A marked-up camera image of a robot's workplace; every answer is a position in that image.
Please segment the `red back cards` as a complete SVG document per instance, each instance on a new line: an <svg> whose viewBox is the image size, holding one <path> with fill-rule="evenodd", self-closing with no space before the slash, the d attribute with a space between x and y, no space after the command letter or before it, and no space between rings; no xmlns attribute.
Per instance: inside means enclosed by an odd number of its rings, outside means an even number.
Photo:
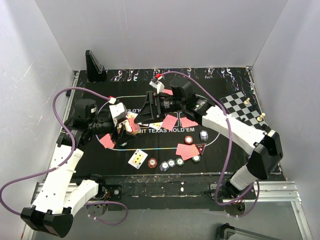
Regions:
<svg viewBox="0 0 320 240"><path fill-rule="evenodd" d="M109 133L103 136L99 141L105 149L113 149L115 146Z"/></svg>
<svg viewBox="0 0 320 240"><path fill-rule="evenodd" d="M176 148L176 155L181 156L184 161L198 156L200 153L195 144L187 145L179 143Z"/></svg>

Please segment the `red playing card box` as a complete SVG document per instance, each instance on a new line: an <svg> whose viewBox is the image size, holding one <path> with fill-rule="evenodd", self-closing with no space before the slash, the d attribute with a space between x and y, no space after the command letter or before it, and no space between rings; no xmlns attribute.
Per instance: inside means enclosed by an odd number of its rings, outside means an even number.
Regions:
<svg viewBox="0 0 320 240"><path fill-rule="evenodd" d="M134 122L135 118L134 117L130 117L130 118L127 118L126 120L122 121L118 127L117 127L117 130L118 130L118 133L120 133L121 129L122 129L122 126L124 126L124 129L133 134L133 135L136 135L140 132L140 126Z"/></svg>

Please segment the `red back board card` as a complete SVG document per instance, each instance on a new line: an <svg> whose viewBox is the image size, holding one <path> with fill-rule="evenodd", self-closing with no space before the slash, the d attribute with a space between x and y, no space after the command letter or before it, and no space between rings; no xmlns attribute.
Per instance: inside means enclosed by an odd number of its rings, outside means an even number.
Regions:
<svg viewBox="0 0 320 240"><path fill-rule="evenodd" d="M180 124L183 128L190 128L190 127L195 127L199 125L197 122L192 121L187 117L180 118Z"/></svg>
<svg viewBox="0 0 320 240"><path fill-rule="evenodd" d="M172 131L173 128L175 127L175 125L176 125L177 120L178 120L177 117L168 114L165 117L165 119L163 120L163 123L162 123L161 127L166 129L166 130Z"/></svg>

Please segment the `three of spades card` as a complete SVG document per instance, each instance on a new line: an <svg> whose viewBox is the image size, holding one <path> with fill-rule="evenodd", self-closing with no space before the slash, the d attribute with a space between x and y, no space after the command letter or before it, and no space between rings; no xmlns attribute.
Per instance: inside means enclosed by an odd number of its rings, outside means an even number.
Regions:
<svg viewBox="0 0 320 240"><path fill-rule="evenodd" d="M147 158L147 156L147 153L145 153L141 149L137 149L129 159L128 164L136 169L139 169L142 166L145 159Z"/></svg>

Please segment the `red poker chip stack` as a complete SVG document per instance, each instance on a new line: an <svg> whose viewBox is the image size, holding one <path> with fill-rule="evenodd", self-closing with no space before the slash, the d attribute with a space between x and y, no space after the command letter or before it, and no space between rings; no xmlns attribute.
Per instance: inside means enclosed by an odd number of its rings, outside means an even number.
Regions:
<svg viewBox="0 0 320 240"><path fill-rule="evenodd" d="M158 164L158 162L155 158L150 158L148 160L148 167L151 169L155 168L157 166L157 164Z"/></svg>

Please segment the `red chips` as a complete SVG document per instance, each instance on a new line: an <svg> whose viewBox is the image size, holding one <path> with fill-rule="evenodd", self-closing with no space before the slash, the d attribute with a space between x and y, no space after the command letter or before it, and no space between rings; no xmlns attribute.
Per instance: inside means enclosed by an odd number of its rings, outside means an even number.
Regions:
<svg viewBox="0 0 320 240"><path fill-rule="evenodd" d="M184 142L187 144L187 145L191 145L193 143L193 138L189 135L187 135L185 138L184 138Z"/></svg>

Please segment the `blue poker chip stack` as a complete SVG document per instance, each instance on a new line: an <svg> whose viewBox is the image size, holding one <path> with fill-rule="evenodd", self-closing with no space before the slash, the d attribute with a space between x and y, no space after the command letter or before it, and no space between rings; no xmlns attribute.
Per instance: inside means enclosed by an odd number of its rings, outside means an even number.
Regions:
<svg viewBox="0 0 320 240"><path fill-rule="evenodd" d="M169 168L170 168L170 166L167 161L163 161L159 166L159 169L162 172L166 172Z"/></svg>

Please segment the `blue chips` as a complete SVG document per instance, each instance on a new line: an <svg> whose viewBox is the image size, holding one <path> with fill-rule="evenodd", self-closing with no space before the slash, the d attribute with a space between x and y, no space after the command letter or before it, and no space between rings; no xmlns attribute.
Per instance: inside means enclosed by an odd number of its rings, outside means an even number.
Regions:
<svg viewBox="0 0 320 240"><path fill-rule="evenodd" d="M202 130L202 131L200 131L200 133L199 133L199 137L200 137L200 139L202 140L202 141L207 141L208 139L209 139L209 134L208 134L208 132L206 131L206 130Z"/></svg>

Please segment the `blue chip aside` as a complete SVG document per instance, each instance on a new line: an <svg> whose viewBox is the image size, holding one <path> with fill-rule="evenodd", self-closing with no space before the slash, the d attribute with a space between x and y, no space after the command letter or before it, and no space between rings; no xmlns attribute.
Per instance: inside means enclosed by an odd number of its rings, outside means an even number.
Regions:
<svg viewBox="0 0 320 240"><path fill-rule="evenodd" d="M167 161L167 163L168 163L169 167L171 167L171 168L173 168L176 165L176 162L174 159L169 159Z"/></svg>

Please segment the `green poker chip stack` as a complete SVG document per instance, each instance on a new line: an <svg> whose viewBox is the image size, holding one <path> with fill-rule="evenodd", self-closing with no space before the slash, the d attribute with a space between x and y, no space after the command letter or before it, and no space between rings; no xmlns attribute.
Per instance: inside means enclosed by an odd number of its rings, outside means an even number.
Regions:
<svg viewBox="0 0 320 240"><path fill-rule="evenodd" d="M183 166L184 165L184 160L181 158L181 157L178 157L176 160L175 160L175 164L177 166Z"/></svg>

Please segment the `red triangular acrylic marker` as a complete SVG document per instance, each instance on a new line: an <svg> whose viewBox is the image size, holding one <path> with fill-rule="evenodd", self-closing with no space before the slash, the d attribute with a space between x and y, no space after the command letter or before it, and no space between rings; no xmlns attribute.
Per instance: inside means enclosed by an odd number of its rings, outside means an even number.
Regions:
<svg viewBox="0 0 320 240"><path fill-rule="evenodd" d="M200 144L196 144L195 146L196 146L199 154L203 155L204 154L204 150L206 148L206 144L205 143L200 143Z"/></svg>

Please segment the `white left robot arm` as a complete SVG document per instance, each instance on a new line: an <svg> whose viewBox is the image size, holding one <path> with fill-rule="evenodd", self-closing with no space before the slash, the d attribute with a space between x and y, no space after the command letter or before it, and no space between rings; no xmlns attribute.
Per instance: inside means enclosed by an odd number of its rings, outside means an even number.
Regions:
<svg viewBox="0 0 320 240"><path fill-rule="evenodd" d="M101 175L90 174L67 193L70 181L84 150L95 135L110 134L116 145L126 143L135 135L126 130L125 105L115 98L106 111L107 117L99 117L96 101L80 99L74 113L64 122L52 156L50 171L37 197L30 207L21 211L21 219L33 230L64 238L70 231L74 216L86 205L108 206L112 190Z"/></svg>

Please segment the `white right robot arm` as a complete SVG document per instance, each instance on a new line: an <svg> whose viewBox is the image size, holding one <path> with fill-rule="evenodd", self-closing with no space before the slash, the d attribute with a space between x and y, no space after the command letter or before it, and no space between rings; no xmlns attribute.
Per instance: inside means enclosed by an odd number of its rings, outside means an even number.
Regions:
<svg viewBox="0 0 320 240"><path fill-rule="evenodd" d="M181 111L189 120L228 137L248 154L248 162L222 187L230 198L239 198L245 188L256 180L268 179L283 158L280 135L276 131L256 129L225 114L221 106L197 96L188 80L173 79L170 82L172 95L161 91L163 84L158 80L151 80L150 85L156 91L146 93L145 103L135 123L161 122L167 114Z"/></svg>

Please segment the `black poker table mat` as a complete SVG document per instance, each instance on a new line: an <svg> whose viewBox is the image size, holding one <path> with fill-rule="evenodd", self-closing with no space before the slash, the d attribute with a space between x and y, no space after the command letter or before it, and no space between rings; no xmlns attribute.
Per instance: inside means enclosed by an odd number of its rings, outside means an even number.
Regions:
<svg viewBox="0 0 320 240"><path fill-rule="evenodd" d="M102 111L109 106L106 101L98 97L113 96L118 98L128 111L138 113L146 99L146 92L151 90L149 82L158 73L157 69L112 69L107 71L107 79L104 82L89 82L87 73L83 70L79 73L77 82L78 90L73 101L80 99L93 99L97 109ZM250 102L256 103L251 89L249 75L244 68L177 68L171 69L164 78L164 85L170 88L170 81L189 75L193 79L192 88L196 94L203 97L213 96L216 100L241 91ZM155 175L161 171L158 167L149 168L144 162L139 169L128 164L133 153L140 149L148 154L149 158L156 159L159 163L170 159L176 159L176 148L182 144L186 136L191 136L195 144L199 144L202 126L183 128L180 118L181 112L174 114L177 122L172 131L167 129L156 130L142 126L134 140L126 146L116 146L113 149L104 148L100 142L101 136L94 136L85 148L81 160L78 162L74 177L85 177L89 174L101 176L124 175ZM209 129L206 147L199 162L191 159L185 161L182 166L171 167L168 174L218 174L224 165L227 172L233 173L242 167L248 160L247 154L236 144L229 144L228 138L218 132Z"/></svg>

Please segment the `black card shoe stand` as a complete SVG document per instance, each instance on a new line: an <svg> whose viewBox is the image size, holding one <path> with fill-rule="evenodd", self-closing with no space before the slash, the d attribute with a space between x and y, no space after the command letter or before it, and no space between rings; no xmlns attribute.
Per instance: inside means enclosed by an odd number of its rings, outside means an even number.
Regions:
<svg viewBox="0 0 320 240"><path fill-rule="evenodd" d="M91 50L85 51L86 72L88 81L105 82L107 80L107 71L105 67L97 60Z"/></svg>

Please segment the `black white chess board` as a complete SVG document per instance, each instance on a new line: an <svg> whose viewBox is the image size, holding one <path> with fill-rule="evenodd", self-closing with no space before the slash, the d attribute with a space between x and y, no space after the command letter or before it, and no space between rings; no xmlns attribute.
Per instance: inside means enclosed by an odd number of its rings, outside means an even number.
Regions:
<svg viewBox="0 0 320 240"><path fill-rule="evenodd" d="M249 98L245 96L242 91L234 92L230 95L225 95L219 99L222 105L225 107L226 112L232 117L240 120L244 124L253 127L258 130L268 131L270 127L267 125L265 120L258 122L257 117L261 115L259 112L258 105L256 103L251 103L245 105L245 100ZM256 106L255 111L251 111L251 107Z"/></svg>

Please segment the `black chess piece upper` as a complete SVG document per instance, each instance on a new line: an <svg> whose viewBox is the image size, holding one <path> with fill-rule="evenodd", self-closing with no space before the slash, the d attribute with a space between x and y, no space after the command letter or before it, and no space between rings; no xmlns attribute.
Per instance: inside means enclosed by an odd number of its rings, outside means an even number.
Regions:
<svg viewBox="0 0 320 240"><path fill-rule="evenodd" d="M251 112L253 112L253 111L255 111L255 110L256 110L256 106L255 106L255 105L250 108L250 111L251 111Z"/></svg>

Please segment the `white chess pawn near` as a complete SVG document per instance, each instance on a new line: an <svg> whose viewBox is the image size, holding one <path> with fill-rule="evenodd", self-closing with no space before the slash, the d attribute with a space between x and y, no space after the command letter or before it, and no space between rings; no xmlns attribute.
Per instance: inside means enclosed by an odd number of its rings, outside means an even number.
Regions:
<svg viewBox="0 0 320 240"><path fill-rule="evenodd" d="M266 116L266 114L264 112L261 113L261 115L257 117L257 121L262 122L264 120L265 116Z"/></svg>

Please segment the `black case bottom corner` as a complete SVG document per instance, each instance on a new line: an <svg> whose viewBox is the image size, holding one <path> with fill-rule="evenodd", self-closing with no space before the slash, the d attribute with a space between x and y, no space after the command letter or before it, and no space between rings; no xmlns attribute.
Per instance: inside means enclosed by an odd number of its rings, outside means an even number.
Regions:
<svg viewBox="0 0 320 240"><path fill-rule="evenodd" d="M228 223L222 224L216 229L216 240L276 240L277 238L237 228Z"/></svg>

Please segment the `black wall clip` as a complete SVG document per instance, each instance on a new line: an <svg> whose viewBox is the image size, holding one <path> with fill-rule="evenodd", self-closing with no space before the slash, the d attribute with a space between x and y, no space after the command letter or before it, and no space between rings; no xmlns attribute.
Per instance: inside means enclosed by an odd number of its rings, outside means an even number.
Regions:
<svg viewBox="0 0 320 240"><path fill-rule="evenodd" d="M70 95L71 95L71 90L68 90L65 95L66 95L67 98L69 98Z"/></svg>

